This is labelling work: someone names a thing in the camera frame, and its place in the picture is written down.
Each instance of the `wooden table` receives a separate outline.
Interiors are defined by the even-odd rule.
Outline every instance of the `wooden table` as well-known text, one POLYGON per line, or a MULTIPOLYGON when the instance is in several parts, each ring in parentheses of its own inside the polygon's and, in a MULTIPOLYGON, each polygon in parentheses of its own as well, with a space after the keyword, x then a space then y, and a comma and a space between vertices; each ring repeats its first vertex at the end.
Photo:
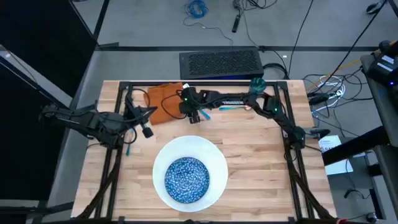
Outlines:
MULTIPOLYGON (((296 125, 313 126, 304 84, 301 80, 287 81, 296 125)), ((114 111, 119 81, 105 81, 99 97, 100 111, 114 111)), ((135 86, 147 89, 147 86, 135 86)), ((222 93, 247 92, 247 86, 197 86, 197 89, 222 93)), ((273 89, 266 92, 273 95, 273 89)), ((143 94, 133 92, 134 104, 144 106, 143 94)), ((149 126, 154 136, 146 139, 137 127, 138 139, 126 156, 124 146, 119 173, 113 219, 127 220, 213 220, 213 221, 287 221, 295 210, 290 189, 289 173, 284 159, 284 145, 279 126, 271 119, 252 111, 212 110, 210 121, 190 124, 187 119, 149 126), (220 199, 211 207, 195 213, 184 213, 168 207, 158 197, 152 184, 152 166, 158 152, 173 138, 186 135, 204 137, 222 151, 228 163, 228 183, 220 199)), ((307 145, 318 147, 307 139, 307 145)), ((72 216, 80 214, 98 191, 106 149, 93 146, 87 150, 72 216)), ((330 186, 322 156, 313 149, 302 149, 308 184, 318 201, 335 216, 330 186)), ((300 201, 306 217, 301 190, 300 201)), ((105 216, 108 193, 104 197, 105 216)))

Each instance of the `blue speckled plate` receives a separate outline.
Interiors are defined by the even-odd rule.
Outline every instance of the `blue speckled plate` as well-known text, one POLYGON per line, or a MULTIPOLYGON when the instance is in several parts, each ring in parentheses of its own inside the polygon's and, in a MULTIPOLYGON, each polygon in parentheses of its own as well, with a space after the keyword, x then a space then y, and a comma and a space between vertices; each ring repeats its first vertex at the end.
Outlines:
POLYGON ((167 193, 181 203, 201 199, 209 188, 209 172, 198 159, 183 157, 174 161, 166 171, 167 193))

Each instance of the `orange cloth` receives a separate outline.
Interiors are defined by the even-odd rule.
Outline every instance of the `orange cloth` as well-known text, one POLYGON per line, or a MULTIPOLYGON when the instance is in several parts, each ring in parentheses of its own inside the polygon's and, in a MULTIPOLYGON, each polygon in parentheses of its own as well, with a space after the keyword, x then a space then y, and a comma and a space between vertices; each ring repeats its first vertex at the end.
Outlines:
POLYGON ((161 105, 161 102, 164 98, 168 96, 172 96, 167 98, 163 102, 164 108, 169 112, 171 115, 175 117, 182 117, 179 109, 179 104, 181 99, 178 95, 176 95, 176 90, 182 90, 182 83, 170 83, 159 85, 155 87, 148 88, 148 95, 150 98, 150 105, 157 106, 157 110, 149 117, 149 121, 152 125, 161 124, 164 122, 168 122, 174 120, 170 115, 168 115, 161 105))

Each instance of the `sticker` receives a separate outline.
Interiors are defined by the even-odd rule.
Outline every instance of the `sticker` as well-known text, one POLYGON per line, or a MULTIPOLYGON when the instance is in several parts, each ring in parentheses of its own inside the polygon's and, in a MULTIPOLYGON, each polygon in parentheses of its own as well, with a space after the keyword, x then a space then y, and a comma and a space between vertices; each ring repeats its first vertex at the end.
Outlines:
POLYGON ((394 59, 388 57, 387 55, 383 56, 381 59, 385 60, 386 62, 388 62, 390 64, 394 64, 394 59))
POLYGON ((384 68, 384 69, 386 69, 386 70, 389 71, 389 72, 392 72, 392 69, 391 69, 391 68, 389 68, 389 67, 383 65, 382 63, 377 63, 377 65, 380 66, 380 67, 382 67, 382 68, 384 68))

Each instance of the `gray floor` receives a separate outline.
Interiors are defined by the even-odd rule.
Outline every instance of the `gray floor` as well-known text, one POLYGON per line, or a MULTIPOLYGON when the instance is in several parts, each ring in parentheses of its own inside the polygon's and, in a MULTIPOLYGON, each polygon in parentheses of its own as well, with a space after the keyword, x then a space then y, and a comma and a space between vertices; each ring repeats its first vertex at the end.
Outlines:
MULTIPOLYGON (((334 0, 314 1, 307 22, 303 27, 299 46, 350 46, 370 20, 364 13, 365 8, 376 0, 334 0)), ((200 26, 186 27, 182 24, 185 18, 183 5, 186 0, 111 0, 103 23, 98 42, 107 44, 119 42, 123 46, 201 46, 229 45, 217 30, 205 30, 200 26)), ((247 37, 243 21, 236 34, 231 33, 236 11, 231 1, 205 1, 209 13, 200 22, 206 26, 218 26, 234 40, 234 45, 252 45, 247 37)), ((246 13, 251 37, 261 45, 293 45, 302 19, 307 11, 309 0, 279 2, 269 9, 246 13)), ((75 6, 93 32, 100 14, 103 0, 76 2, 75 6)), ((398 18, 389 6, 384 7, 369 30, 358 42, 358 46, 376 46, 385 39, 394 40, 398 36, 398 18)), ((285 63, 289 64, 291 52, 279 52, 286 55, 285 63)), ((308 74, 326 74, 332 72, 346 52, 295 52, 290 73, 291 79, 302 79, 308 74)), ((358 59, 369 52, 353 52, 346 63, 358 59)), ((179 52, 95 52, 78 106, 92 104, 99 97, 103 80, 171 80, 179 79, 179 52)), ((262 63, 278 62, 280 59, 273 52, 261 53, 262 63)), ((340 74, 350 73, 359 67, 358 64, 347 68, 340 74)), ((282 74, 274 70, 266 70, 264 79, 281 79, 282 74)), ((366 81, 362 73, 358 73, 362 81, 366 81)), ((345 97, 353 96, 358 90, 357 85, 347 85, 345 97)), ((358 98, 370 97, 369 88, 365 85, 358 98)), ((336 109, 336 115, 344 129, 360 135, 381 125, 373 101, 359 101, 336 109)), ((337 126, 331 116, 325 121, 337 126)), ((339 134, 340 130, 325 123, 320 128, 339 134)), ((60 161, 54 182, 49 205, 74 200, 77 183, 84 159, 84 148, 87 140, 72 131, 60 161)), ((357 188, 367 195, 369 179, 363 175, 364 168, 357 167, 354 181, 357 188)), ((330 179, 333 199, 338 215, 356 217, 374 208, 370 199, 362 200, 350 195, 344 199, 345 189, 350 187, 343 176, 330 179)), ((381 195, 388 198, 385 189, 380 187, 381 195)), ((67 219, 70 212, 46 217, 45 220, 67 219)), ((388 223, 396 223, 394 214, 389 213, 388 223)))

